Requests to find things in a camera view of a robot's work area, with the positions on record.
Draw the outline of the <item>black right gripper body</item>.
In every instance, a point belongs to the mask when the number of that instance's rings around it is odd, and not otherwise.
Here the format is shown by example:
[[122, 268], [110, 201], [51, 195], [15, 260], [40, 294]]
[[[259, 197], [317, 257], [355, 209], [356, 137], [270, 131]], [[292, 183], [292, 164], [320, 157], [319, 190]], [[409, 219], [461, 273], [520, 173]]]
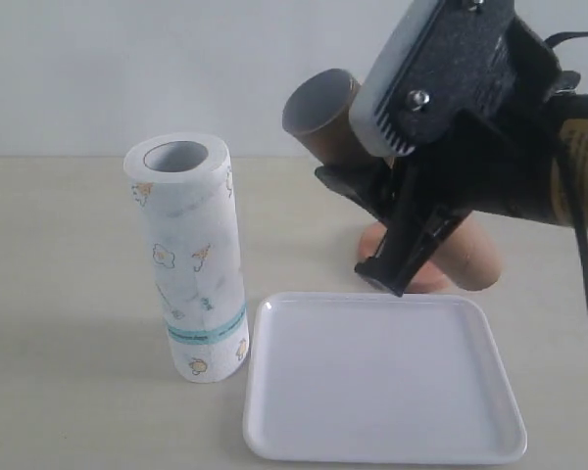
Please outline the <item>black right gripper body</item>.
[[443, 107], [426, 90], [395, 92], [391, 116], [408, 115], [417, 140], [392, 172], [391, 227], [452, 230], [480, 211], [580, 228], [569, 149], [550, 120], [576, 99], [578, 83], [562, 77], [543, 97], [507, 87], [474, 98], [465, 88]]

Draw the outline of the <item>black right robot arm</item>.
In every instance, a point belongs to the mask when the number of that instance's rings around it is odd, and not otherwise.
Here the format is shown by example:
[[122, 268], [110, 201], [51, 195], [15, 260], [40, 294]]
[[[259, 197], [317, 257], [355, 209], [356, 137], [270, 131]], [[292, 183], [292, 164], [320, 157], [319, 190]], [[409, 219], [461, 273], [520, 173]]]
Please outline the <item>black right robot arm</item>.
[[588, 238], [588, 94], [566, 91], [494, 117], [458, 113], [433, 143], [393, 163], [327, 164], [317, 178], [371, 214], [356, 272], [395, 295], [422, 292], [435, 266], [480, 291], [503, 267], [475, 221], [485, 212], [570, 227]]

